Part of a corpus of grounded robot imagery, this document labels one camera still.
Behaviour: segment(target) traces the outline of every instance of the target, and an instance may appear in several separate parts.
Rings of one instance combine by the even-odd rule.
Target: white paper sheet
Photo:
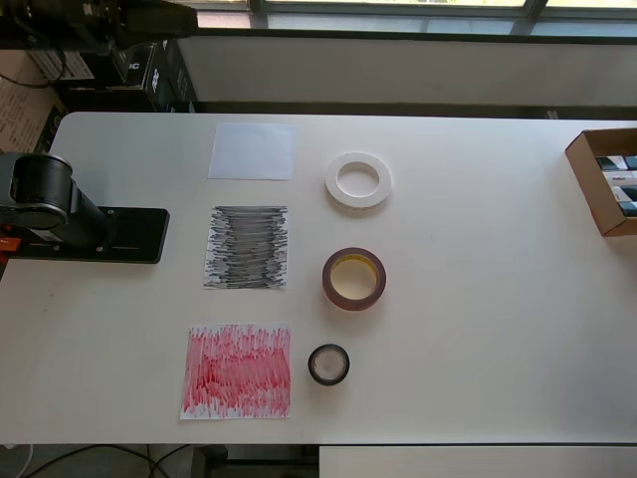
[[[297,127],[292,124],[217,125],[209,179],[292,179]]]
[[[192,328],[181,419],[290,416],[290,339],[282,324]]]

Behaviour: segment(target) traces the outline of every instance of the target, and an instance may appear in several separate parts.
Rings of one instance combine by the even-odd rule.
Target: window
[[[637,8],[637,0],[548,0],[547,7]]]
[[[203,28],[637,39],[637,0],[172,1],[248,11],[200,14]]]

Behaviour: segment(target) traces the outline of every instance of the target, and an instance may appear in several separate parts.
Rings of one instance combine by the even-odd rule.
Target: white tape roll
[[[352,195],[343,190],[338,184],[338,174],[342,169],[357,166],[370,167],[376,172],[378,186],[371,194],[365,196]],[[327,167],[325,186],[329,194],[341,204],[356,209],[366,209],[380,204],[387,198],[391,192],[391,174],[385,163],[377,157],[363,152],[349,152],[339,156]]]

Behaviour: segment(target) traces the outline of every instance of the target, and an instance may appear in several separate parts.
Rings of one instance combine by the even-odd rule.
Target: black scribbles
[[[204,287],[276,289],[288,274],[288,207],[212,208]]]

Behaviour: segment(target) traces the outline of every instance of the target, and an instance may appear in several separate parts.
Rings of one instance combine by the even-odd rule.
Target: orange part
[[[16,252],[21,242],[17,237],[0,237],[0,251]]]

